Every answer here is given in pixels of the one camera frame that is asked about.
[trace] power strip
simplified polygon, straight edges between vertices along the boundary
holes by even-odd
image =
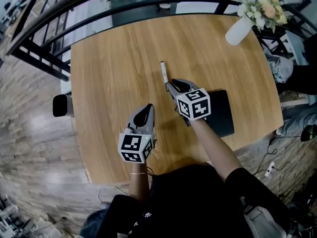
[[[275,163],[273,161],[269,163],[269,166],[267,167],[266,172],[264,173],[265,177],[268,177],[271,174],[274,165]]]

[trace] black shirt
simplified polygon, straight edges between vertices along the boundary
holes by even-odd
[[[191,165],[153,177],[147,204],[117,195],[97,237],[253,237],[241,197],[266,208],[288,232],[286,206],[248,171],[236,169],[223,183],[213,167]]]

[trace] white vase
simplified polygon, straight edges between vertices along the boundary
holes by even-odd
[[[253,25],[248,17],[240,18],[226,33],[227,42],[234,46],[238,45],[248,35]]]

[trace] sleeve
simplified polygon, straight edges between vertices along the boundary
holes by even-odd
[[[118,233],[128,234],[143,213],[143,205],[133,197],[117,195],[99,228],[97,238],[117,238]]]
[[[289,232],[290,214],[285,204],[246,169],[232,171],[225,181],[225,187],[235,199],[244,197],[246,204],[267,209],[274,220]]]

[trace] forearm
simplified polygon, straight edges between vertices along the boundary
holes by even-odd
[[[150,197],[147,164],[132,164],[129,196],[146,202]]]
[[[230,147],[202,120],[190,122],[213,167],[223,181],[237,168],[242,167]]]

